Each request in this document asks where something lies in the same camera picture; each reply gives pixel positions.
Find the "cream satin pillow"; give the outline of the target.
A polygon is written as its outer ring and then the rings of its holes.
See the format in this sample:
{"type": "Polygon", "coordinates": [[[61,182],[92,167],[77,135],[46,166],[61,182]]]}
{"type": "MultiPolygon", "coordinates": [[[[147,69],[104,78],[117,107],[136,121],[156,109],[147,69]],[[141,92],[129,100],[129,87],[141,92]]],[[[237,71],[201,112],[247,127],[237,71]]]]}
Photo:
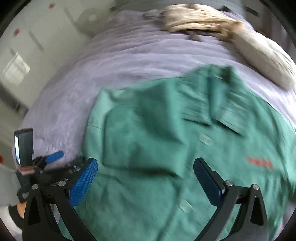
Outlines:
{"type": "Polygon", "coordinates": [[[295,90],[295,63],[284,49],[264,35],[240,29],[233,43],[250,65],[285,90],[295,90]]]}

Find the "white wardrobe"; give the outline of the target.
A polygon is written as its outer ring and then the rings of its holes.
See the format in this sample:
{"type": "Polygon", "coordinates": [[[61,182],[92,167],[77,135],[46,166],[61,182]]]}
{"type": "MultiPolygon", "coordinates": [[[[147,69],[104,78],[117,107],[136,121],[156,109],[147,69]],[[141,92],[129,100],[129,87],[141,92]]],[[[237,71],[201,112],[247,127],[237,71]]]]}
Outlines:
{"type": "Polygon", "coordinates": [[[1,36],[1,119],[16,118],[8,102],[30,108],[48,81],[85,48],[91,37],[76,28],[86,9],[100,18],[114,1],[31,1],[1,36]]]}

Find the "lavender plush bedspread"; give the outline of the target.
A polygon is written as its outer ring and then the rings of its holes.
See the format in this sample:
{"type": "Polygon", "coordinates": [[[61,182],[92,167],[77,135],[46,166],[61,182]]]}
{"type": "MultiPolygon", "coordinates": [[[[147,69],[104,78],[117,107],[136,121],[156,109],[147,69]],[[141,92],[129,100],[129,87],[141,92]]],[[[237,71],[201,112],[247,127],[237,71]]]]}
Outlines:
{"type": "Polygon", "coordinates": [[[60,165],[80,152],[86,123],[102,87],[180,76],[204,64],[231,65],[248,88],[295,123],[295,91],[267,80],[234,48],[215,37],[201,42],[163,31],[157,10],[122,11],[48,81],[23,119],[33,129],[34,156],[63,151],[60,165]]]}

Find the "beige crumpled blanket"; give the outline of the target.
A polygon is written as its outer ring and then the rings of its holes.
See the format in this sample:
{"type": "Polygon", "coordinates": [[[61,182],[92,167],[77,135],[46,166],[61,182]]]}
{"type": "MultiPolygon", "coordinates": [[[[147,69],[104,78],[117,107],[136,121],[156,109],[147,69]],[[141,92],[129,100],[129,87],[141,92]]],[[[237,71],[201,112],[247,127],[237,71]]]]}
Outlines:
{"type": "Polygon", "coordinates": [[[235,33],[244,29],[244,24],[240,20],[203,4],[175,4],[163,10],[147,11],[144,17],[158,21],[165,31],[183,32],[195,41],[200,41],[201,35],[230,41],[235,33]]]}

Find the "white electric fan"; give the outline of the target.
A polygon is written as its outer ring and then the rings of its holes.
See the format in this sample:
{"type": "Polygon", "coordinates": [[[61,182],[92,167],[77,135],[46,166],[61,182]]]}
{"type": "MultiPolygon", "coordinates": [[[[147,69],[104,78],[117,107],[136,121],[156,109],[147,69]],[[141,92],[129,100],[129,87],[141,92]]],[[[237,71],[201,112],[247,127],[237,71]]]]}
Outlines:
{"type": "Polygon", "coordinates": [[[100,22],[100,11],[96,8],[90,8],[80,14],[75,25],[81,33],[93,38],[99,32],[100,22]]]}

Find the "green work shirt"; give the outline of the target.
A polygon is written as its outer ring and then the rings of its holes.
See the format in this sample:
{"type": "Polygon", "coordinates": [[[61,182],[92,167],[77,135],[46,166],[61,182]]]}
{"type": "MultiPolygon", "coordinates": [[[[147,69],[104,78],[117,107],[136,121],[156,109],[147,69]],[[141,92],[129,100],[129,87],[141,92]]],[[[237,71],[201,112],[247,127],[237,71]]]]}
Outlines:
{"type": "Polygon", "coordinates": [[[97,240],[193,240],[215,210],[198,157],[260,186],[269,240],[295,199],[295,129],[230,66],[100,90],[83,155],[98,172],[76,212],[97,240]]]}

